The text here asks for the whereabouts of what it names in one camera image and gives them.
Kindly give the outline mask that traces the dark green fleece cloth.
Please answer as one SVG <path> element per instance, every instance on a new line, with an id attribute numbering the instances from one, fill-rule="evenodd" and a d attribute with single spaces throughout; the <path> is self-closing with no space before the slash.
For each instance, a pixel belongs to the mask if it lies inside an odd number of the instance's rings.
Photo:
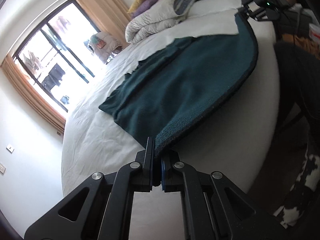
<path id="1" fill-rule="evenodd" d="M 177 38 L 139 62 L 99 106 L 142 146 L 160 155 L 173 140 L 219 107 L 256 67 L 258 44 L 236 14 L 237 35 Z"/>

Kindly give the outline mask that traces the white bed sheet mattress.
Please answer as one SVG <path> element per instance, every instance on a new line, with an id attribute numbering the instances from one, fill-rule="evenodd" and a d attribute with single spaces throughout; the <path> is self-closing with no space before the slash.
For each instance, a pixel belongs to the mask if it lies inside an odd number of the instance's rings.
<path id="1" fill-rule="evenodd" d="M 280 226 L 246 196 L 279 105 L 271 22 L 245 0 L 200 0 L 183 21 L 159 0 L 68 117 L 59 215 L 65 239 L 268 239 Z"/>

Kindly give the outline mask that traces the folded grey white duvet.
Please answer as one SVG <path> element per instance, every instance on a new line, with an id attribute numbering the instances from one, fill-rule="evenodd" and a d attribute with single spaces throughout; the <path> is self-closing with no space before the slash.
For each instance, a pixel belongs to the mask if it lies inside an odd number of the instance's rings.
<path id="1" fill-rule="evenodd" d="M 128 23 L 125 29 L 126 42 L 137 44 L 153 34 L 179 24 L 187 18 L 195 1 L 159 0 Z"/>

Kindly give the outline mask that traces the black white patterned rug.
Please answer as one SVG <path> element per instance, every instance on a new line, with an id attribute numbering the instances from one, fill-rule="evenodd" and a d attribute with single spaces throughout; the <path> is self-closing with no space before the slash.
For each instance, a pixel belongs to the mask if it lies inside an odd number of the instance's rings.
<path id="1" fill-rule="evenodd" d="M 304 211 L 311 205 L 311 199 L 319 184 L 319 156 L 305 155 L 302 169 L 286 195 L 283 205 L 275 212 L 274 217 L 284 228 L 293 227 Z"/>

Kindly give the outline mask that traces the purple pillow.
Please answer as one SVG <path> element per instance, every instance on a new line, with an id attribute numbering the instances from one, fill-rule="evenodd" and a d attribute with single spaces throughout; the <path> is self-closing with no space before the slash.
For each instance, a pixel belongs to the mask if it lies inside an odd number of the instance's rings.
<path id="1" fill-rule="evenodd" d="M 158 0 L 145 0 L 132 14 L 131 19 L 134 19 L 143 12 L 149 10 Z"/>

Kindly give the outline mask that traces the beige left curtain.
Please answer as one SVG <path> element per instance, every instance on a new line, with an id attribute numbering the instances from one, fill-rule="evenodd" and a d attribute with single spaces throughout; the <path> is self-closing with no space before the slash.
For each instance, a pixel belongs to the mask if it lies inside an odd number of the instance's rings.
<path id="1" fill-rule="evenodd" d="M 66 119 L 55 110 L 27 81 L 25 75 L 15 64 L 13 58 L 7 55 L 1 63 L 1 69 L 4 75 L 14 87 L 16 92 L 25 100 L 25 102 L 48 124 L 64 134 Z"/>

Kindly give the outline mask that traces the beige curtain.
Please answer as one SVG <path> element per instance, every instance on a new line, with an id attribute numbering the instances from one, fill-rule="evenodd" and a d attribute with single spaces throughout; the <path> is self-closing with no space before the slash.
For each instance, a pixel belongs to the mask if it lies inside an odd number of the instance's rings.
<path id="1" fill-rule="evenodd" d="M 13 58 L 7 55 L 1 63 L 1 69 L 4 75 L 14 87 L 16 92 L 25 100 L 25 102 L 48 124 L 64 134 L 66 119 L 55 110 L 27 81 L 25 75 L 15 64 Z"/>
<path id="2" fill-rule="evenodd" d="M 126 48 L 125 29 L 130 22 L 123 0 L 76 0 L 100 31 L 118 39 Z"/>

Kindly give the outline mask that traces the black framed window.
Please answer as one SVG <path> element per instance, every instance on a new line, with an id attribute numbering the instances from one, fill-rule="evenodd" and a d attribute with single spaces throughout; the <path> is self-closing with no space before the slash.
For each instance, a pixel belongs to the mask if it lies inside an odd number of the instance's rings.
<path id="1" fill-rule="evenodd" d="M 49 13 L 13 54 L 27 80 L 63 116 L 96 81 L 103 63 L 89 41 L 99 28 L 76 0 Z"/>

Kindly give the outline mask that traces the beige puffy jacket pile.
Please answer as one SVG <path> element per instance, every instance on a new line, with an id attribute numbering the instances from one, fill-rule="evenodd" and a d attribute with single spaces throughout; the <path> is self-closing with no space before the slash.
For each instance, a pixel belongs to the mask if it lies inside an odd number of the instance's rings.
<path id="1" fill-rule="evenodd" d="M 114 58 L 123 46 L 118 39 L 106 32 L 99 32 L 91 36 L 87 48 L 99 58 L 103 64 L 109 63 L 109 58 Z"/>

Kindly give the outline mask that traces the white wall switch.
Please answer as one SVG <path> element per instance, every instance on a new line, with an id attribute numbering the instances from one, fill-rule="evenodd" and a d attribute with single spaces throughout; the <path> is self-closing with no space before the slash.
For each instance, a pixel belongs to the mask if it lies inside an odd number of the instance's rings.
<path id="1" fill-rule="evenodd" d="M 12 146 L 7 146 L 6 149 L 7 149 L 10 153 L 13 153 L 13 152 L 14 152 L 14 147 L 12 147 Z"/>

